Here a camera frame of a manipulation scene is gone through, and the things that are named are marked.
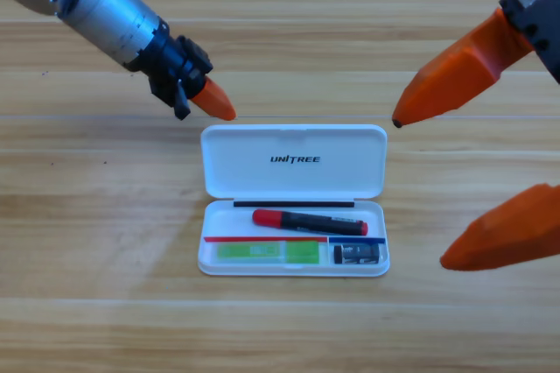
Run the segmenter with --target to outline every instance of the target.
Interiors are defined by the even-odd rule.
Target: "green package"
[[[319,242],[287,242],[286,262],[288,264],[318,264]]]
[[[220,259],[280,257],[280,243],[223,243],[218,247]]]

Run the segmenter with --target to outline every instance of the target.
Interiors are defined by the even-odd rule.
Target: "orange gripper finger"
[[[471,223],[441,256],[448,270],[480,271],[560,254],[560,186],[541,184]]]
[[[397,128],[458,109],[532,52],[530,43],[498,9],[484,23],[420,69],[393,114]]]
[[[232,121],[237,117],[234,105],[229,101],[226,92],[208,77],[202,91],[191,101],[208,115],[224,121]]]

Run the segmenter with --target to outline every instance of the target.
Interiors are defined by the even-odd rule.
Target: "black eraser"
[[[334,247],[334,263],[342,264],[342,245]]]

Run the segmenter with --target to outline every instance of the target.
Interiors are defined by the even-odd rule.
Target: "marker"
[[[253,222],[259,226],[343,236],[366,236],[368,224],[359,220],[257,209]]]

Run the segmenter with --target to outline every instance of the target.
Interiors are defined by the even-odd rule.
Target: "wood grain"
[[[560,183],[560,90],[535,56],[397,130],[415,71],[498,0],[145,0],[210,52],[232,123],[375,123],[392,266],[210,278],[200,133],[63,24],[0,0],[0,371],[560,370],[560,259],[438,259],[470,221]]]

